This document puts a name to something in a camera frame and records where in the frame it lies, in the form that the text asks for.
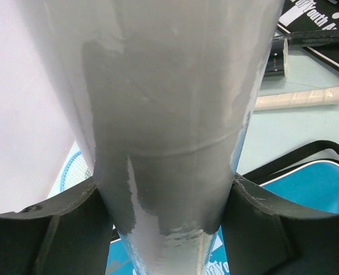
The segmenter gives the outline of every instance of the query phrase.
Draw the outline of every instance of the white dot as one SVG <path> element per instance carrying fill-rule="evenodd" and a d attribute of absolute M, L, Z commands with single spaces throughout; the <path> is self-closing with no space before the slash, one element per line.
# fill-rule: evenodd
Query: white dot
<path fill-rule="evenodd" d="M 332 15 L 332 18 L 334 18 L 334 19 L 339 18 L 339 13 L 334 13 L 334 14 Z"/>

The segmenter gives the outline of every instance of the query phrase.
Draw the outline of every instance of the black strap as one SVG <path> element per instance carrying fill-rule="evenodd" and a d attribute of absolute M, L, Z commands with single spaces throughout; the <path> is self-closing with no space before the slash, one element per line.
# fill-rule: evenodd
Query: black strap
<path fill-rule="evenodd" d="M 301 160 L 306 159 L 309 156 L 312 156 L 323 150 L 331 149 L 339 155 L 339 144 L 331 142 L 329 140 L 317 140 L 315 142 L 304 145 L 296 150 L 289 152 L 288 154 L 281 156 L 245 175 L 246 179 L 256 183 L 261 184 L 271 179 L 274 179 L 284 173 L 287 173 L 297 167 L 304 165 L 305 163 L 290 167 Z M 339 164 L 339 161 L 336 159 L 325 159 L 330 160 Z"/>

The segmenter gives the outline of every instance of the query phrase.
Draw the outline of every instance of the white table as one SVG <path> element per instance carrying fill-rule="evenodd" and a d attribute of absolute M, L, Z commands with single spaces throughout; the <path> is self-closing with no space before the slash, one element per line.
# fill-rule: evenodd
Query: white table
<path fill-rule="evenodd" d="M 289 51 L 286 78 L 265 78 L 259 95 L 307 91 L 339 85 L 339 73 L 304 50 Z M 244 174 L 314 140 L 339 143 L 339 106 L 255 112 L 237 172 Z M 331 152 L 318 155 L 331 156 Z"/>

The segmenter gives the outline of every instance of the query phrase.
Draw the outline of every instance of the metallic tube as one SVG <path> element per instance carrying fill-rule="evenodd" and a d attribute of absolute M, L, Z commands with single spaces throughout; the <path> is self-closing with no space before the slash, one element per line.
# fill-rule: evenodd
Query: metallic tube
<path fill-rule="evenodd" d="M 204 274 L 283 1 L 20 2 L 137 273 Z"/>

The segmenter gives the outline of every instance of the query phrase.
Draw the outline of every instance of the bag strap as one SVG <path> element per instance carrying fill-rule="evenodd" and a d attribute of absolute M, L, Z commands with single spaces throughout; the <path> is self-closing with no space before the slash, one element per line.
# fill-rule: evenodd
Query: bag strap
<path fill-rule="evenodd" d="M 327 149 L 331 149 L 339 155 L 339 144 L 331 142 L 329 140 L 317 140 L 315 142 L 306 144 L 296 150 L 293 150 L 288 154 L 281 156 L 280 158 L 277 158 L 251 172 L 246 173 L 243 176 L 256 184 L 261 184 L 269 180 L 272 180 L 282 174 L 285 174 L 293 169 L 296 169 L 301 165 L 304 165 L 305 163 L 302 163 L 286 169 L 287 167 L 296 164 L 297 162 L 300 162 L 301 160 L 304 160 L 309 156 L 312 156 L 318 152 Z M 324 159 L 324 160 L 330 160 L 332 162 L 339 164 L 339 160 L 336 159 Z"/>

